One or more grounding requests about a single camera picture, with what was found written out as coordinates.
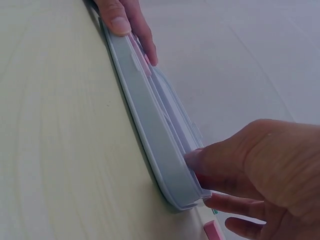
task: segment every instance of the case lid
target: case lid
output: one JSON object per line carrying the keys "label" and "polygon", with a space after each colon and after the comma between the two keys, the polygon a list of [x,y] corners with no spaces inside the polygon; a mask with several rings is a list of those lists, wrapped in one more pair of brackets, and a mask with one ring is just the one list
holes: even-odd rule
{"label": "case lid", "polygon": [[[99,14],[95,4],[93,8]],[[164,74],[149,64],[138,39],[115,36],[99,22],[160,190],[179,211],[196,206],[211,196],[184,160],[186,153],[203,146],[199,131]]]}

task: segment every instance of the hand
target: hand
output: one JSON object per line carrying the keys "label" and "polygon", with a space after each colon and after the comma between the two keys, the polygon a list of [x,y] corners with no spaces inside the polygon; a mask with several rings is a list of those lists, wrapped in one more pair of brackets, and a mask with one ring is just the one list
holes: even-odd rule
{"label": "hand", "polygon": [[257,120],[229,139],[185,156],[209,208],[231,217],[226,227],[251,240],[320,239],[320,126]]}
{"label": "hand", "polygon": [[158,64],[156,46],[151,30],[141,12],[139,0],[95,0],[107,27],[118,36],[131,31],[140,43],[152,66]]}

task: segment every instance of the pink clip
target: pink clip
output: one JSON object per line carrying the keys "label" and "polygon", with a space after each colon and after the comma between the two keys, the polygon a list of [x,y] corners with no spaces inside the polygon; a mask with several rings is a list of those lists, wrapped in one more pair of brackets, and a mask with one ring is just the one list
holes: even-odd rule
{"label": "pink clip", "polygon": [[215,220],[207,222],[203,226],[203,229],[209,240],[223,240],[223,237],[219,231],[219,226]]}
{"label": "pink clip", "polygon": [[132,34],[129,34],[129,39],[130,39],[130,42],[133,46],[133,49],[134,49],[136,55],[138,56],[139,62],[141,63],[141,66],[143,68],[145,75],[147,77],[150,77],[151,76],[150,68],[146,62],[145,57],[142,55],[142,52],[140,51],[140,48],[139,48],[137,42],[135,41],[134,36]]}

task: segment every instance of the wooden table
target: wooden table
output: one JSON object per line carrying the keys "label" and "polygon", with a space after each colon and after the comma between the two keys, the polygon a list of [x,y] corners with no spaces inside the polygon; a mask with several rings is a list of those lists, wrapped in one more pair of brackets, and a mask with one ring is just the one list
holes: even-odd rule
{"label": "wooden table", "polygon": [[166,206],[81,0],[0,3],[0,239],[205,240]]}

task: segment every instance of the fingernail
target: fingernail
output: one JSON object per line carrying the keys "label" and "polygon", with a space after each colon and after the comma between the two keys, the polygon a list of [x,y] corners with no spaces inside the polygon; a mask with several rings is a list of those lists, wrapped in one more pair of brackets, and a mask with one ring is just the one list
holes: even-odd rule
{"label": "fingernail", "polygon": [[122,16],[117,16],[111,21],[114,30],[118,34],[128,34],[131,32],[131,26],[127,19]]}
{"label": "fingernail", "polygon": [[201,151],[202,149],[196,149],[184,155],[186,165],[195,172],[202,172],[202,167],[199,161],[199,153],[201,153]]}

